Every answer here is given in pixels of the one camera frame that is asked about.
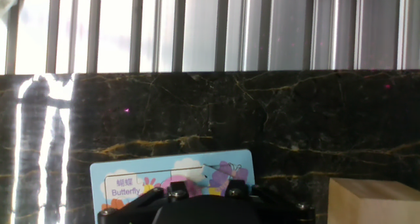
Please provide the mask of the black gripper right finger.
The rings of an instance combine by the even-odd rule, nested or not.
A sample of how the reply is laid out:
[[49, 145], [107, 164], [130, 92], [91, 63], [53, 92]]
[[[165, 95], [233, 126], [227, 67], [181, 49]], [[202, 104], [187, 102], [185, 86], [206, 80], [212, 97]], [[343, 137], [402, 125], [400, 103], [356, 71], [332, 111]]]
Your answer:
[[229, 180], [226, 197], [249, 198], [249, 187], [243, 180]]

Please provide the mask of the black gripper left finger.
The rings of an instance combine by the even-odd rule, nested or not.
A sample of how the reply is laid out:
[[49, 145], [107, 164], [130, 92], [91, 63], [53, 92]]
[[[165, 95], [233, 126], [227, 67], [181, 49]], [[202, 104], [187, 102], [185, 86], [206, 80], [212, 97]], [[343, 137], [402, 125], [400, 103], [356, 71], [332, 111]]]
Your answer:
[[171, 182], [167, 188], [167, 193], [170, 200], [183, 200], [189, 198], [185, 181]]

